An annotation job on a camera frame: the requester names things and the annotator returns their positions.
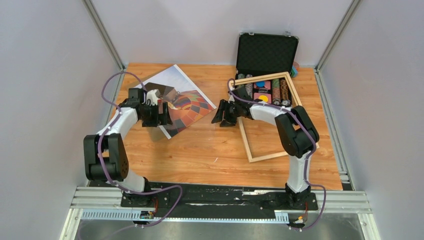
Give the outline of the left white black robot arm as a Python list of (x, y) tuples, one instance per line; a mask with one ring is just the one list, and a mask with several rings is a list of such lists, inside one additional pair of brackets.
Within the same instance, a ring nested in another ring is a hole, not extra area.
[(124, 146), (129, 130), (138, 122), (145, 128), (172, 124), (168, 104), (162, 101), (158, 89), (131, 88), (106, 126), (85, 136), (84, 167), (88, 180), (103, 181), (134, 194), (135, 202), (146, 207), (152, 203), (153, 193), (147, 179), (130, 169)]

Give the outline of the light wooden picture frame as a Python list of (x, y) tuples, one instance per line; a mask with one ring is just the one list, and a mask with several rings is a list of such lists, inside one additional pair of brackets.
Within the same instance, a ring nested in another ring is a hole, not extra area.
[[(271, 80), (273, 78), (284, 78), (288, 81), (288, 86), (293, 94), (295, 107), (284, 107), (268, 104), (264, 101), (248, 100), (244, 94), (244, 90), (236, 88), (238, 85), (247, 83), (256, 83), (264, 80)], [(251, 120), (259, 120), (272, 125), (275, 125), (278, 130), (279, 138), (284, 151), (272, 153), (259, 157), (253, 157), (247, 140), (242, 122), (239, 123), (239, 128), (242, 136), (243, 145), (247, 154), (247, 159), (250, 163), (259, 162), (263, 160), (273, 159), (282, 156), (295, 156), (301, 158), (306, 155), (307, 159), (318, 148), (318, 141), (320, 135), (315, 128), (312, 120), (310, 119), (305, 108), (301, 105), (299, 96), (295, 90), (293, 82), (288, 72), (274, 73), (263, 76), (244, 78), (235, 80), (229, 79), (227, 82), (228, 93), (230, 99), (228, 102), (244, 102), (249, 104), (249, 118)]]

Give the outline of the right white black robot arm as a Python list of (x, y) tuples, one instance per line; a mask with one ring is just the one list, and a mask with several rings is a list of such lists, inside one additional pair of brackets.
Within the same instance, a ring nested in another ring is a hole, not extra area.
[(258, 120), (276, 126), (281, 145), (289, 156), (289, 177), (285, 184), (285, 201), (298, 209), (311, 193), (309, 160), (317, 149), (319, 134), (303, 106), (277, 106), (263, 100), (252, 99), (244, 87), (229, 92), (222, 99), (212, 123), (220, 127), (233, 127), (238, 118)]

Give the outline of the colourful balloon photo print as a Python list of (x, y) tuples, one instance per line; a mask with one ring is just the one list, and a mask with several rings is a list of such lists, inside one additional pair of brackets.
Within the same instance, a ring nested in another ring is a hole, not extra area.
[(159, 98), (168, 105), (172, 124), (159, 126), (167, 139), (217, 108), (176, 64), (147, 78), (143, 85), (147, 90), (159, 90)]

